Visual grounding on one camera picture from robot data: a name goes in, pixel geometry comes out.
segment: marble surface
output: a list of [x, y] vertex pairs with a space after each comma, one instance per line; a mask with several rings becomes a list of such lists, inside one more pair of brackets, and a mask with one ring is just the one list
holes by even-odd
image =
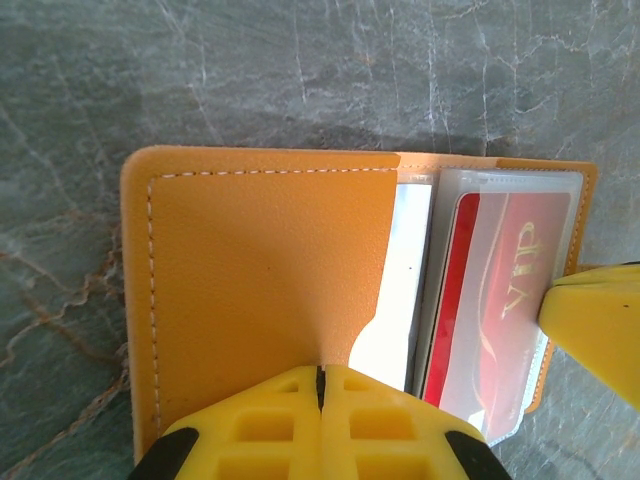
[[[0, 478], [131, 468], [118, 176], [145, 145], [592, 159], [582, 261], [640, 259], [639, 25], [637, 0], [0, 2]], [[635, 478], [638, 415], [559, 352], [495, 451]]]

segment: card holder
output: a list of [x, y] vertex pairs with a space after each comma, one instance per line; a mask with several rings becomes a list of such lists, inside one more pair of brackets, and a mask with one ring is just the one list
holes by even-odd
[[591, 164], [164, 146], [133, 154], [121, 208], [136, 458], [179, 418], [282, 371], [346, 364], [375, 313], [399, 175], [451, 167], [581, 172], [566, 272], [575, 269]]

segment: orange wallet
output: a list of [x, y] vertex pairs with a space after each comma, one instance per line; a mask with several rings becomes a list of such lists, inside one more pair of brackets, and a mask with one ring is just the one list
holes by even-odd
[[[300, 365], [346, 364], [373, 318], [398, 177], [595, 166], [396, 152], [149, 147], [122, 173], [135, 456], [178, 419]], [[529, 410], [539, 401], [552, 346]]]

